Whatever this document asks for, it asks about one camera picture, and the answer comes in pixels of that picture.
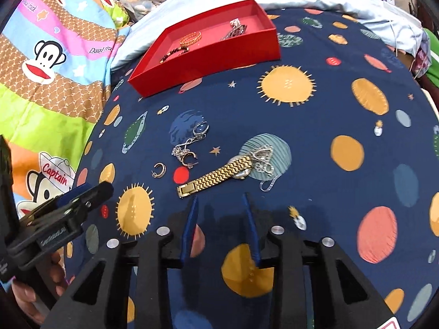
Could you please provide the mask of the person's left hand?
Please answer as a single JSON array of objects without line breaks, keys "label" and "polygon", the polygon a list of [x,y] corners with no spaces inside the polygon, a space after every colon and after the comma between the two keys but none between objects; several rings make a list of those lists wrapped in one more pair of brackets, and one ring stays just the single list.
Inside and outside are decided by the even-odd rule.
[{"label": "person's left hand", "polygon": [[[62,262],[63,258],[60,253],[58,251],[53,253],[51,255],[50,270],[48,272],[51,280],[55,284],[55,290],[59,296],[64,294],[68,287],[66,272],[62,266]],[[14,279],[12,282],[12,291],[20,309],[37,325],[41,325],[45,321],[45,315],[35,307],[35,290],[27,284]]]}]

